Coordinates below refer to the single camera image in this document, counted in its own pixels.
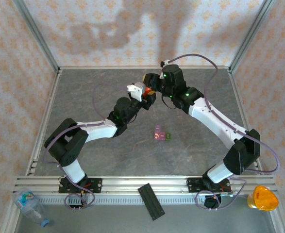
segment metal corner post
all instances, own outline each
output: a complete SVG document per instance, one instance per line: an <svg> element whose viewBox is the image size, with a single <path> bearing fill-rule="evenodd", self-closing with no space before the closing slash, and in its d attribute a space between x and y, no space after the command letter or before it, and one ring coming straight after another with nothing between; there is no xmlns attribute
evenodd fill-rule
<svg viewBox="0 0 285 233"><path fill-rule="evenodd" d="M31 33L34 35L35 39L37 40L39 46L41 47L43 53L45 54L47 60L50 63L50 66L53 68L55 72L59 70L59 66L51 53L47 43L45 42L39 28L37 27L33 17L31 16L31 13L25 3L24 0L13 0L15 3L17 9L19 10L20 14L26 21Z"/></svg>
<svg viewBox="0 0 285 233"><path fill-rule="evenodd" d="M40 150L41 150L41 147L43 144L44 134L45 134L45 131L47 128L49 118L50 118L50 113L51 113L52 105L54 103L56 91L57 91L59 80L61 77L61 73L62 73L62 71L58 72L54 78L54 82L52 84L50 94L49 94L49 98L48 98L48 101L47 101L46 106L45 106L45 110L44 110L43 118L42 118L42 121L41 121L41 124L39 127L39 131L38 131L38 134L36 136L35 145L33 147L32 153L31 153L31 158L28 162L28 166L27 166L26 173L25 173L26 176L31 175L32 171L35 170L35 168L32 168L33 163L38 160L38 156L40 154Z"/></svg>
<svg viewBox="0 0 285 233"><path fill-rule="evenodd" d="M259 31L261 24L263 23L265 17L269 14L269 12L270 12L270 10L271 10L271 8L275 2L276 2L276 0L265 0L264 3L262 4L255 21L253 22L252 26L250 27L243 43L239 47L231 65L229 67L230 73L234 74L237 71L238 66L239 66L242 58L246 54L250 43L252 42L253 38L255 37L257 32Z"/></svg>

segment gray table surface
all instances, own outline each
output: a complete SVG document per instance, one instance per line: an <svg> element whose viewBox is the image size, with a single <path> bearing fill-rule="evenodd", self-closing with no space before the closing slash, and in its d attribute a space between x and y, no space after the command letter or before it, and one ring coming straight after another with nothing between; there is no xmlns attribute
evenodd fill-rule
<svg viewBox="0 0 285 233"><path fill-rule="evenodd" d="M159 69L66 69L61 75L44 140L66 118L92 122L101 120L92 105L93 88L109 83L122 88L141 82L145 73ZM203 91L212 69L184 69L188 86ZM96 91L96 105L105 116L126 91L101 86ZM213 105L235 123L242 125L234 91L227 70L219 70L209 88ZM171 133L171 141L153 138L155 125ZM42 162L41 150L35 175L58 176L61 171ZM140 110L135 122L119 137L91 141L83 147L79 162L88 176L202 175L219 162L228 149L211 131L179 109L171 110L157 95L155 104Z"/></svg>
<svg viewBox="0 0 285 233"><path fill-rule="evenodd" d="M269 212L251 209L245 198L209 212L193 205L163 205L165 215L152 221L144 205L95 205L70 211L46 205L51 223L41 228L20 216L15 233L274 233Z"/></svg>

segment orange cup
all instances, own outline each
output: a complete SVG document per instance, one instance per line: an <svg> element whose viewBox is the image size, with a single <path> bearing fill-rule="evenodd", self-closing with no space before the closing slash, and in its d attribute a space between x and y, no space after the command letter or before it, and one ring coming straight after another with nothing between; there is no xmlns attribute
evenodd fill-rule
<svg viewBox="0 0 285 233"><path fill-rule="evenodd" d="M253 194L248 195L247 203L250 208L263 211L275 210L279 204L275 194L264 186L257 186Z"/></svg>

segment patterned wallpaper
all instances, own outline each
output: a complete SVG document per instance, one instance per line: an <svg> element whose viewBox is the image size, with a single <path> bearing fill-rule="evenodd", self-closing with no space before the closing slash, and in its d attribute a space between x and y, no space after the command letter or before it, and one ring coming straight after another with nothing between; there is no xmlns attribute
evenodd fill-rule
<svg viewBox="0 0 285 233"><path fill-rule="evenodd" d="M249 123L280 156L276 175L285 208L285 0L278 0L264 21L235 79ZM262 150L265 169L275 167L269 151Z"/></svg>
<svg viewBox="0 0 285 233"><path fill-rule="evenodd" d="M54 78L13 1L0 0L0 227L24 175Z"/></svg>
<svg viewBox="0 0 285 233"><path fill-rule="evenodd" d="M60 66L228 66L263 0L26 0ZM184 58L181 65L209 65Z"/></svg>

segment green cube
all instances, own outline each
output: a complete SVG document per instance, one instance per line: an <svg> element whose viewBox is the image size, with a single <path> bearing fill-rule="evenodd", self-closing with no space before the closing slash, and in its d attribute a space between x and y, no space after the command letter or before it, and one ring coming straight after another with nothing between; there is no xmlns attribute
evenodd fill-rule
<svg viewBox="0 0 285 233"><path fill-rule="evenodd" d="M171 134L170 133L166 133L166 141L170 141L171 140Z"/></svg>

